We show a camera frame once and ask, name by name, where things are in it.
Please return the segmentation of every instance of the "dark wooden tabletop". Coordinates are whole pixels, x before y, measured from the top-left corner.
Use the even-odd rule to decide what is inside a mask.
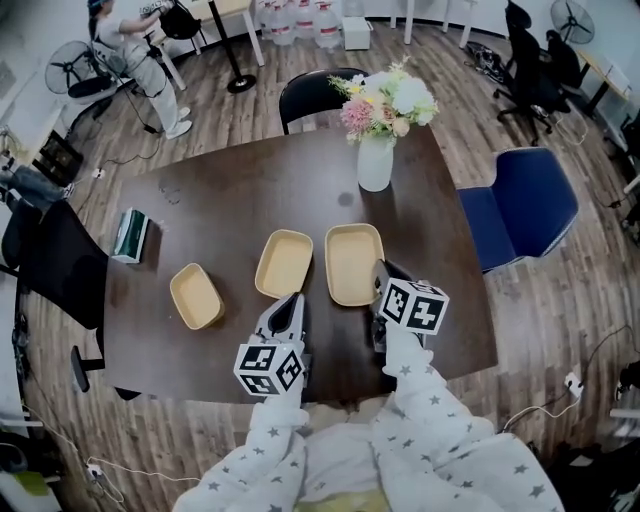
[[[309,235],[314,254],[305,293],[313,355],[305,401],[359,400],[390,392],[394,381],[368,341],[367,308],[331,300],[324,264],[327,230],[368,222],[387,259],[450,297],[429,338],[434,366],[447,378],[497,364],[485,284],[469,226],[430,128],[412,128],[395,149],[391,187],[358,187],[357,148],[341,130],[266,139],[190,158],[128,179],[119,213],[134,207],[153,224],[143,261],[110,260],[105,296],[107,381],[120,388],[191,400],[251,403],[233,375],[238,345],[273,303],[254,276],[269,235]],[[169,282],[196,262],[225,303],[222,320],[202,331],[184,324]]]

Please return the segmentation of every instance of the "gray star print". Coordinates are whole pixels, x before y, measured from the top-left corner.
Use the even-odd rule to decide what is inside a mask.
[[[534,485],[533,490],[531,491],[531,494],[529,494],[529,496],[533,496],[534,498],[537,498],[543,492],[544,492],[544,485]]]

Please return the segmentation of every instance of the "white vase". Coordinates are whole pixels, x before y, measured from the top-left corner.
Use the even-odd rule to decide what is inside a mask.
[[[358,183],[369,192],[389,186],[393,170],[393,140],[388,136],[366,136],[358,151]]]

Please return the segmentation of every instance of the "white pants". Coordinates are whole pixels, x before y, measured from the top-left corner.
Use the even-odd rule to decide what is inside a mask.
[[[160,117],[165,134],[175,130],[179,121],[178,103],[173,85],[162,66],[154,59],[147,57],[129,74],[147,96],[155,96],[162,91],[157,96],[150,97],[149,101]]]

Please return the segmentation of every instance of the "tissue box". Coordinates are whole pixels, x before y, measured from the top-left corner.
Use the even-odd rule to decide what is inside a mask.
[[[142,246],[147,234],[149,217],[144,213],[129,208],[122,214],[118,236],[111,257],[122,263],[140,263]]]
[[[373,27],[364,18],[342,18],[345,50],[368,50]]]

